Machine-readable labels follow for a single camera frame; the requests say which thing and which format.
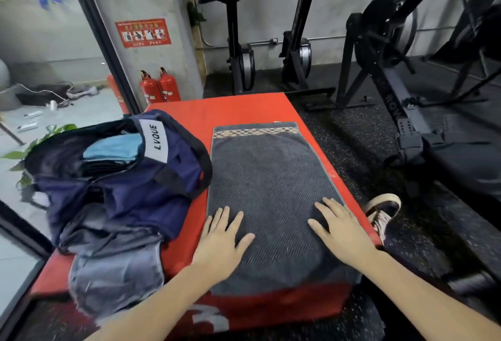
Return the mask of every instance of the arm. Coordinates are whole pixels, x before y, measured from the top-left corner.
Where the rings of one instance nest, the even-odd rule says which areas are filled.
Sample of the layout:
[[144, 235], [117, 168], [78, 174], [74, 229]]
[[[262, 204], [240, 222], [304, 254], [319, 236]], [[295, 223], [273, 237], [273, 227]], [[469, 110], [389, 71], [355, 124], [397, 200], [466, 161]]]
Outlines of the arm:
[[254, 240], [254, 234], [247, 234], [235, 247], [243, 213], [238, 213], [229, 226], [228, 217], [228, 207], [219, 209], [214, 220], [209, 216], [191, 265], [158, 292], [106, 323], [86, 341], [164, 341], [191, 304], [231, 275]]
[[501, 327], [444, 294], [377, 250], [347, 208], [324, 198], [315, 203], [329, 224], [308, 223], [332, 253], [356, 268], [388, 296], [427, 341], [501, 339]]

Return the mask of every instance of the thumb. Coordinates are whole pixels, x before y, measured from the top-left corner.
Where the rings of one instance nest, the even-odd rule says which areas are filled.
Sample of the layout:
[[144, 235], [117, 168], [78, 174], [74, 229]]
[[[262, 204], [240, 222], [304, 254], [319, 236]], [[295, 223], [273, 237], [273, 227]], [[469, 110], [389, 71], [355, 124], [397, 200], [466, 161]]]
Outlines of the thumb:
[[308, 224], [313, 229], [313, 231], [320, 237], [320, 239], [324, 243], [326, 243], [330, 236], [327, 230], [325, 230], [324, 227], [317, 220], [314, 220], [312, 218], [308, 220]]
[[236, 253], [238, 256], [242, 257], [244, 252], [248, 249], [248, 247], [251, 245], [252, 241], [254, 241], [255, 235], [252, 233], [249, 233], [245, 235], [240, 242], [238, 243], [238, 246], [236, 247]]

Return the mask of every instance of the gray towel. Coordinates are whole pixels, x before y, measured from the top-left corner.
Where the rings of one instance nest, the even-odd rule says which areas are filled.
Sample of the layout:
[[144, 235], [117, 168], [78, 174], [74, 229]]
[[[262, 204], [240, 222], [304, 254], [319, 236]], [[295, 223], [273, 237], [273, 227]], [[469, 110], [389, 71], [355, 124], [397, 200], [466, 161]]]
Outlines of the gray towel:
[[216, 295], [254, 295], [306, 283], [356, 283], [308, 226], [327, 223], [313, 206], [322, 197], [343, 203], [297, 124], [276, 122], [216, 127], [207, 215], [229, 206], [245, 213], [237, 241], [256, 234], [235, 272], [211, 289]]
[[145, 300], [164, 283], [163, 237], [109, 220], [104, 204], [85, 205], [66, 225], [58, 249], [75, 253], [68, 277], [77, 307], [97, 320]]

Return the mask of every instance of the hand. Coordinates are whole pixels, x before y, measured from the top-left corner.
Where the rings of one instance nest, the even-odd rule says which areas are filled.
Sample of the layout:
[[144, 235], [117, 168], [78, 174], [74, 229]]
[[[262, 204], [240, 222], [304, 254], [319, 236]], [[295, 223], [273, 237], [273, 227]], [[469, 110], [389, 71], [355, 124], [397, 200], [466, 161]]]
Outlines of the hand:
[[239, 212], [229, 226], [228, 217], [229, 207], [225, 207], [224, 210], [219, 208], [216, 211], [214, 220], [212, 216], [207, 218], [191, 262], [192, 266], [201, 267], [210, 280], [211, 287], [229, 278], [255, 238], [254, 234], [249, 233], [235, 248], [235, 236], [242, 222], [243, 212]]
[[361, 271], [377, 249], [347, 206], [334, 199], [322, 201], [325, 205], [315, 203], [315, 207], [327, 220], [329, 232], [316, 220], [309, 219], [308, 224], [336, 258]]

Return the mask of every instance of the light blue folded clothing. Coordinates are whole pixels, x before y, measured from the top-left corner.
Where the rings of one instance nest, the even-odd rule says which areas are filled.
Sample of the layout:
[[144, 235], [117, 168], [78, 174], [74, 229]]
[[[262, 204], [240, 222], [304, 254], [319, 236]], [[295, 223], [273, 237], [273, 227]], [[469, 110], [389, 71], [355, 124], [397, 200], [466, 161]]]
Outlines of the light blue folded clothing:
[[134, 161], [142, 142], [140, 133], [110, 136], [89, 146], [83, 157], [86, 161]]

